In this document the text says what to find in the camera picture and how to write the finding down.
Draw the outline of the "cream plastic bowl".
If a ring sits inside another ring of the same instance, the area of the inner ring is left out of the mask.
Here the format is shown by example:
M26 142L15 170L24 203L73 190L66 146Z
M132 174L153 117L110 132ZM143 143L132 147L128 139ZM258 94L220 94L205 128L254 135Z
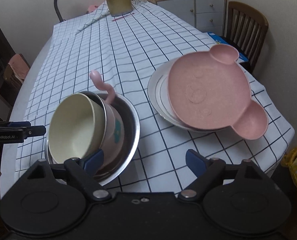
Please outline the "cream plastic bowl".
M105 128L103 108L82 93L63 100L52 116L49 150L57 163L93 153L102 142Z

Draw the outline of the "pink steel bowl with handle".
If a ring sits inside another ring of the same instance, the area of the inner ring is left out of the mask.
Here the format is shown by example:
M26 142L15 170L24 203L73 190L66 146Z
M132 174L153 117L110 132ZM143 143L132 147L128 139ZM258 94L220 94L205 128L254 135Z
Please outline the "pink steel bowl with handle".
M112 106L115 99L115 90L108 84L104 83L101 74L97 70L92 70L89 77L98 90L106 91L106 99L102 99L98 94L95 95L97 104L101 106L104 114L104 131L99 149L104 153L103 165L100 169L110 165L115 161L121 151L125 130L123 121L118 111Z

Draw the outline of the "large steel bowl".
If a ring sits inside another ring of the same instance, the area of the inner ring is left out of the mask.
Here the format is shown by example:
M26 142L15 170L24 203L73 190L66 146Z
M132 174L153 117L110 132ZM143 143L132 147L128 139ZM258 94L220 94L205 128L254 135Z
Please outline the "large steel bowl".
M138 113L127 98L80 92L68 96L56 108L45 156L50 164L81 159L81 167L104 186L132 160L139 136Z

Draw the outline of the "pink cloth on chair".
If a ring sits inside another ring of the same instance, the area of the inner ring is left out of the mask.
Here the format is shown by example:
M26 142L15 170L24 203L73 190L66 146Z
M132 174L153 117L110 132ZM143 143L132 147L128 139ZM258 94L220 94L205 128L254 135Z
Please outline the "pink cloth on chair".
M15 54L12 56L8 63L13 70L13 73L15 77L21 81L24 82L29 70L30 70L30 65L27 63L23 55L21 54Z

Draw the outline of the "wooden chair with pink cloth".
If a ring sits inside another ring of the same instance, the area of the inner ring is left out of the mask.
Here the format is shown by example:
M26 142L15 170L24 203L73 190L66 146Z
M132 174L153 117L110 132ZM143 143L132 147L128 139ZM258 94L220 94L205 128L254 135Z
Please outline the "wooden chair with pink cloth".
M15 77L9 64L7 64L2 78L3 83L0 88L0 95L6 100L8 104L13 106L24 82L19 81Z

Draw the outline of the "pink bear-shaped plate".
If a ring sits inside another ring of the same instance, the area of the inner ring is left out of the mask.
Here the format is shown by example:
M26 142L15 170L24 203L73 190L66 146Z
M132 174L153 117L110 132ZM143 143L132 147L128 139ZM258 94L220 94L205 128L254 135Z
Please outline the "pink bear-shaped plate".
M268 117L252 100L238 58L239 52L226 44L179 57L168 75L169 100L177 118L197 129L228 126L247 140L262 137Z

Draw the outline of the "white gold-rimmed plate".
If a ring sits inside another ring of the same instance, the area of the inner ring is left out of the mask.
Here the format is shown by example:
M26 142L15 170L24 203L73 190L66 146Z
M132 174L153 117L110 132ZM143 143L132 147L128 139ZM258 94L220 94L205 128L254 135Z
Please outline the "white gold-rimmed plate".
M177 127L188 129L187 126L185 126L185 124L176 117L170 105L166 74L162 74L161 77L157 79L157 84L154 88L154 95L156 97L157 105L161 110L162 117Z

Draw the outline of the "steel plate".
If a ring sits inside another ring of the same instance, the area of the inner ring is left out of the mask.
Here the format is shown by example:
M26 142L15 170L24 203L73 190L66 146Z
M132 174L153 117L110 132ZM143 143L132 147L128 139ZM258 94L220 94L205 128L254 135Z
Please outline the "steel plate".
M163 119L173 124L174 126L187 131L202 133L220 131L221 129L228 128L228 126L224 126L217 129L197 129L185 124L177 118L170 104L168 95L168 75L170 69L172 68L172 65L176 60L177 58L163 63L160 67L158 67L157 70L154 71L154 73L150 77L147 85L147 92L148 98L153 108Z

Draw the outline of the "white grid tablecloth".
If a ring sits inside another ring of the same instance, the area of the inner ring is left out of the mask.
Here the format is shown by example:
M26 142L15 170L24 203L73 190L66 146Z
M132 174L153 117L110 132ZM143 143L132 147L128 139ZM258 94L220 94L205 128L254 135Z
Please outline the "white grid tablecloth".
M278 167L294 129L276 109L266 89L253 76L248 80L253 100L268 115L268 129L258 140L241 139L231 129L196 133L163 120L149 102L147 85L163 63L193 51L205 51L214 42L206 34L149 2L137 2L123 18L104 12L86 27L93 14L54 26L52 37L38 56L16 99L14 112L34 125L48 126L55 108L67 96L95 91L89 72L97 70L105 82L134 105L140 120L140 141L135 155L118 178L108 184L113 192L178 193L193 180L185 152L193 149L205 157L229 164L254 161L272 175Z

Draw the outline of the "pink object behind table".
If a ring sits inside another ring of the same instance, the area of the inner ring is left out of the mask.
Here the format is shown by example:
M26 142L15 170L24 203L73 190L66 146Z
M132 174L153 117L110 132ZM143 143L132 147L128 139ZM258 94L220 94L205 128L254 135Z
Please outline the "pink object behind table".
M89 14L89 13L95 11L97 8L98 8L97 5L90 5L87 9L87 13Z

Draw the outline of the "dark wooden chair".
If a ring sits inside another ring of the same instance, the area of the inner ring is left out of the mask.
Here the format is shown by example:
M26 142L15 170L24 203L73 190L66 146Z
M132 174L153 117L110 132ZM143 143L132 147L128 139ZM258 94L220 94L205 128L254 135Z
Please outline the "dark wooden chair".
M228 3L225 40L235 47L247 62L242 66L253 73L268 31L267 18L257 9L245 3Z

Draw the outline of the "white grey drawer cabinet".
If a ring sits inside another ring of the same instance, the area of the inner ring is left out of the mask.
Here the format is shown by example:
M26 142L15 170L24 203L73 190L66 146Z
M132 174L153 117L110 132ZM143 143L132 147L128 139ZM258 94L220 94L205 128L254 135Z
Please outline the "white grey drawer cabinet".
M203 33L222 36L226 0L147 0L173 13Z

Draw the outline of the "red pen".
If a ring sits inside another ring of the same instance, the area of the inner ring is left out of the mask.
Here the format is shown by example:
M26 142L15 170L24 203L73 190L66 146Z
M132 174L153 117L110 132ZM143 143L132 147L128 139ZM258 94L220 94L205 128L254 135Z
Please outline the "red pen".
M112 22L115 22L117 20L123 19L123 18L128 17L128 16L131 16L131 15L134 15L134 12L133 13L126 14L126 15L123 15L123 16L119 16L119 17L113 19Z

